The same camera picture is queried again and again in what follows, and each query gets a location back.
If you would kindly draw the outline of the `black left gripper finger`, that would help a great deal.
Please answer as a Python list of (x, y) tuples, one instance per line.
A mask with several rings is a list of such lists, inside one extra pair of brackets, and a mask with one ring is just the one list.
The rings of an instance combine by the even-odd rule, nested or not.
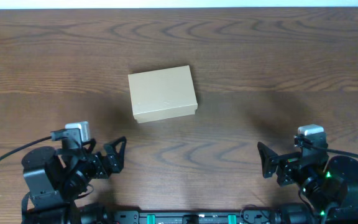
[(91, 138), (89, 141), (81, 143), (81, 153), (91, 154), (96, 146), (95, 138)]
[(123, 170), (126, 143), (126, 137), (122, 136), (103, 146), (106, 152), (103, 165), (107, 173), (120, 173)]

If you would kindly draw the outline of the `brown cardboard box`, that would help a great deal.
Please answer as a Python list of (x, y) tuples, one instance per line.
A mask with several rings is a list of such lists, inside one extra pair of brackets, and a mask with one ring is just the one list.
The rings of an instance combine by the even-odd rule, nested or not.
[(193, 115), (198, 109), (190, 66), (128, 75), (132, 114), (138, 123)]

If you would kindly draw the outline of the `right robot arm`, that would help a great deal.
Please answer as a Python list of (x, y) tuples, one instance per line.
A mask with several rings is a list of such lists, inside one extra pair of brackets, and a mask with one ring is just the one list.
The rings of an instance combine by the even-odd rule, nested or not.
[(277, 175), (279, 186), (296, 184), (300, 205), (271, 215), (275, 223), (358, 223), (358, 154), (332, 151), (324, 137), (296, 136), (299, 152), (279, 155), (262, 142), (257, 149), (262, 175)]

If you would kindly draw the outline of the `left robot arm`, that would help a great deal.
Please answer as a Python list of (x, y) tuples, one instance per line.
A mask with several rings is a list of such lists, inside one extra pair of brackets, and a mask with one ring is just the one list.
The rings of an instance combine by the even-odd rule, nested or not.
[(77, 207), (93, 179), (108, 179), (124, 168), (127, 139), (106, 143), (105, 155), (94, 153), (94, 139), (61, 138), (62, 148), (44, 146), (22, 159), (29, 193), (22, 200), (23, 223), (114, 223), (104, 205)]

